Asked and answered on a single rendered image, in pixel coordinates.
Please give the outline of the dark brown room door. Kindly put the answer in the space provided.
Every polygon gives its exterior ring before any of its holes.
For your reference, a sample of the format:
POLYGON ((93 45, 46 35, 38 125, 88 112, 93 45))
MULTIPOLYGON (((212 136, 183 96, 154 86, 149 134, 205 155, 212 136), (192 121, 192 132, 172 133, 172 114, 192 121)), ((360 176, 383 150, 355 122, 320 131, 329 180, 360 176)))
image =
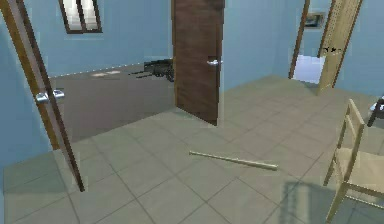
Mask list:
POLYGON ((176 106, 216 126, 219 113, 225 0, 173 0, 173 62, 176 106))

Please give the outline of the pale wooden baseball bat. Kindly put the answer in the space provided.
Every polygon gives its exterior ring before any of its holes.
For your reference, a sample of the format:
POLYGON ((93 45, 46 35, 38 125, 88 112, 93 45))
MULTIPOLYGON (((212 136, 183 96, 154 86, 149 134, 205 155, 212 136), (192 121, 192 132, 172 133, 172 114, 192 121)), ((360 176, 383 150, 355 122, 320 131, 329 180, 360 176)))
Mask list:
POLYGON ((242 165, 266 169, 266 170, 272 170, 272 171, 278 170, 278 165, 268 164, 268 163, 264 163, 264 162, 243 160, 243 159, 232 158, 232 157, 223 157, 223 156, 218 156, 218 155, 208 154, 208 153, 202 153, 202 152, 197 152, 197 151, 189 151, 189 155, 213 158, 213 159, 218 159, 218 160, 222 160, 222 161, 232 162, 232 163, 236 163, 236 164, 242 164, 242 165))

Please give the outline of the dark framed window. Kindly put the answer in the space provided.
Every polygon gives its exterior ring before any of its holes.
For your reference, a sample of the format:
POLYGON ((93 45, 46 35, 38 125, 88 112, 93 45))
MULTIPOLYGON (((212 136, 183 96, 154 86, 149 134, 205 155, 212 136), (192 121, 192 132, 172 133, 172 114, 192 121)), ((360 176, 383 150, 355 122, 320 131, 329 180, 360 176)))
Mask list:
POLYGON ((67 34, 102 33, 97 0, 58 0, 67 34))

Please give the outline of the brown edge-on room door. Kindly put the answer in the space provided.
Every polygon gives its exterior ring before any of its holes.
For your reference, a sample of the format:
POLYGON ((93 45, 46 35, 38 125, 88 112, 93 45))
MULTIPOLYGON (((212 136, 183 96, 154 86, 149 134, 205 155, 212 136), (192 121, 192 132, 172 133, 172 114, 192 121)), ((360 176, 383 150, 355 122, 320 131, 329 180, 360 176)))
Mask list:
POLYGON ((74 182, 78 189, 84 192, 84 181, 65 129, 57 98, 54 96, 54 89, 51 86, 24 0, 0 0, 0 11, 52 149, 59 149, 63 153, 74 182))

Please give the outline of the light wooden room door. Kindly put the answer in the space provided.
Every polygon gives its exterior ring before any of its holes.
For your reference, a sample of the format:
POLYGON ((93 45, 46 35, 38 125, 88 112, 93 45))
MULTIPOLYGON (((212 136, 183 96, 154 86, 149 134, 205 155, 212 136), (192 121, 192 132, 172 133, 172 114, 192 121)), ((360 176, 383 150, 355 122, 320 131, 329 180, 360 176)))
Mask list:
POLYGON ((338 74, 363 0, 331 0, 318 56, 324 59, 317 94, 320 95, 336 84, 338 74), (323 48, 341 48, 338 54, 326 53, 323 48))

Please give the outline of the light wooden chair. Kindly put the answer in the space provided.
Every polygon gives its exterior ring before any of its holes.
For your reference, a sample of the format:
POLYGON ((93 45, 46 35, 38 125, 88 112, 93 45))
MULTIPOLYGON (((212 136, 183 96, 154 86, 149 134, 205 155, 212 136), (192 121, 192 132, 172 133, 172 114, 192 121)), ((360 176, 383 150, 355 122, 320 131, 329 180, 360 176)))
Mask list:
POLYGON ((384 201, 384 155, 360 150, 365 122, 352 99, 347 101, 339 137, 325 175, 323 185, 327 186, 336 173, 336 192, 325 218, 331 224, 340 204, 350 199, 384 211, 384 205, 370 202, 347 194, 359 192, 384 201))

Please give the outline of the dark furniture leg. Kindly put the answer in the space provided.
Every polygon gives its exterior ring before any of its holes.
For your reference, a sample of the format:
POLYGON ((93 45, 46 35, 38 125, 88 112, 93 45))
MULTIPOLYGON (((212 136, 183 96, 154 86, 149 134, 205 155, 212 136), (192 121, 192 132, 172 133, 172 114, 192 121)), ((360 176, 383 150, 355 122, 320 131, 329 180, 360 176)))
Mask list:
POLYGON ((384 96, 378 99, 378 101, 371 107, 371 116, 368 120, 367 126, 371 127, 376 118, 384 119, 384 96))

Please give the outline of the framed wall picture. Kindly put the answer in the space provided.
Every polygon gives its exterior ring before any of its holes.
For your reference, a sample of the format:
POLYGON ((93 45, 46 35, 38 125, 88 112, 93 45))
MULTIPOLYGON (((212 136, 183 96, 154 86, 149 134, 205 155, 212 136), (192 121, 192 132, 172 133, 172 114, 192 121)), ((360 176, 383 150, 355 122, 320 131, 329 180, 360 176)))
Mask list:
POLYGON ((308 13, 305 20, 305 27, 308 29, 320 29, 323 26, 323 22, 323 12, 308 13))

